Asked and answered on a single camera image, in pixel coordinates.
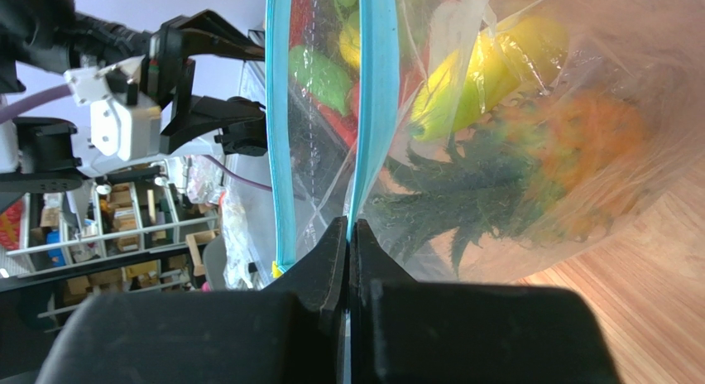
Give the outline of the yellow toy corn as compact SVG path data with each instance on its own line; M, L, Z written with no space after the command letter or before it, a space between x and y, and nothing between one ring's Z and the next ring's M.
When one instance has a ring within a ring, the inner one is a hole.
M420 87L407 123L412 137L432 141L470 126L515 90L547 87L568 54L567 29L539 16L508 17L482 30L466 69L462 50L448 55Z

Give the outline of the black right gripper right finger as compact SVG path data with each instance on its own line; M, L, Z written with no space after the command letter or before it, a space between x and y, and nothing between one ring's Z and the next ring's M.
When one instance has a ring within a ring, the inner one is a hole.
M558 287L422 282L356 223L349 248L355 383L617 383L597 319Z

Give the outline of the clear zip top bag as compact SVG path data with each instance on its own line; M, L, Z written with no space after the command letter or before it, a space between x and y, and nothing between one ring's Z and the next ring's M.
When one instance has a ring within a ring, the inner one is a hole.
M339 216L420 279L513 281L704 158L704 0L267 0L275 275Z

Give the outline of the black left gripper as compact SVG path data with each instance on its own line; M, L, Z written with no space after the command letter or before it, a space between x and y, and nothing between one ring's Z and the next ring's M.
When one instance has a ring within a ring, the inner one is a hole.
M159 152L173 153L195 138L219 130L222 134L213 141L225 154L265 154L264 105L242 97L192 96L193 55L263 61L265 49L211 10L162 23L151 34L142 69L146 81L141 86L161 108L172 104L171 120L159 137Z

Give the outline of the green toy cucumber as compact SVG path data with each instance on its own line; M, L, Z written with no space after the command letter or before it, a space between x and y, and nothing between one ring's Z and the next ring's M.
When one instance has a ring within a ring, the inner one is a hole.
M326 55L308 46L294 46L289 52L289 73L320 103L341 116L349 114L347 97L353 82L347 71Z

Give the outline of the orange toy pineapple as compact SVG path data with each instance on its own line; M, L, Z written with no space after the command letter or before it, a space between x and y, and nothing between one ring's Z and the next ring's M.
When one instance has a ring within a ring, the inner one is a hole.
M403 262L448 234L454 271L484 237L540 247L586 242L609 233L641 197L625 178L650 135L622 99L521 94L472 124L468 138L450 137L445 160L412 148L405 161L387 158L398 191L373 196L367 214L398 231L389 253Z

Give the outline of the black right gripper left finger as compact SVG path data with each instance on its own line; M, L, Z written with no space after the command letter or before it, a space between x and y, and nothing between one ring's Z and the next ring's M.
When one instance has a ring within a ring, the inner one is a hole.
M39 383L334 383L344 218L262 290L117 293L86 300Z

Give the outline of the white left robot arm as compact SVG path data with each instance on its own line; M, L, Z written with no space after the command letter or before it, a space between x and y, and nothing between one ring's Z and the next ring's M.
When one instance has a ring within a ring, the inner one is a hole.
M211 10L135 31L75 0L1 0L1 198L113 181L129 166L187 155L263 156L266 113L193 92L195 57L263 61Z

